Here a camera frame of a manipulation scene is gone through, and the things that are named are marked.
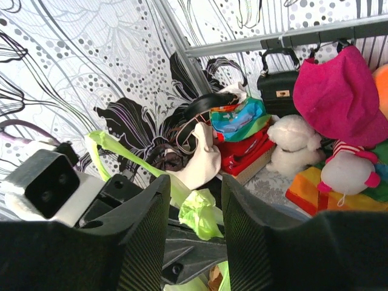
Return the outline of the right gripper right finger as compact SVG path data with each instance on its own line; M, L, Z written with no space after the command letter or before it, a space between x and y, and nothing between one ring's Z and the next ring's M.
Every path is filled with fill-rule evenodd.
M232 290L386 290L387 213L323 211L305 221L222 179Z

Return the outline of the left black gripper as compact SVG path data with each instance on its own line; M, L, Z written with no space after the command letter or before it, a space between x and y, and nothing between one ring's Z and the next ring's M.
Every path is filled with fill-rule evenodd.
M91 221L124 204L143 191L120 174L114 175L98 192L78 220L86 227ZM161 281L181 285L227 260L224 238L208 241L197 237L192 229L178 221L179 209L170 206Z

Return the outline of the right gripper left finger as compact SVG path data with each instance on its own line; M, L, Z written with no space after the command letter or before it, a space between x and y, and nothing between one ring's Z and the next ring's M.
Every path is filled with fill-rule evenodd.
M162 175L86 228L1 223L2 290L160 290L170 203Z

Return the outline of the green plastic trash bag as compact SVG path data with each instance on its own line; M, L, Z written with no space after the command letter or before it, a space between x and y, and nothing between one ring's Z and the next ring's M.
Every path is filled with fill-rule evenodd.
M165 170L157 169L137 157L129 150L125 149L118 141L109 134L98 130L85 136L85 145L90 154L91 160L96 166L103 181L108 181L111 175L103 166L98 153L98 146L104 150L109 150L115 154L127 158L129 161L145 168L151 174L159 177L169 175L171 179L170 196L171 204L177 206L178 221L192 229L201 241L210 241L213 238L223 238L218 223L222 221L222 211L216 206L215 198L207 189L191 190L176 176L176 173L169 173Z

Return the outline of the blue trash bin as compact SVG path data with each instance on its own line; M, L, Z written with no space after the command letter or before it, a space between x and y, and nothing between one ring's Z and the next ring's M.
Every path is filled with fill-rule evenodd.
M285 206L285 205L281 205L281 204L272 204L272 207L277 209L278 211L282 212L283 214L285 214L291 218L294 218L298 221L307 221L310 219L310 217L307 216L306 214L303 214L299 210L293 209L289 206Z

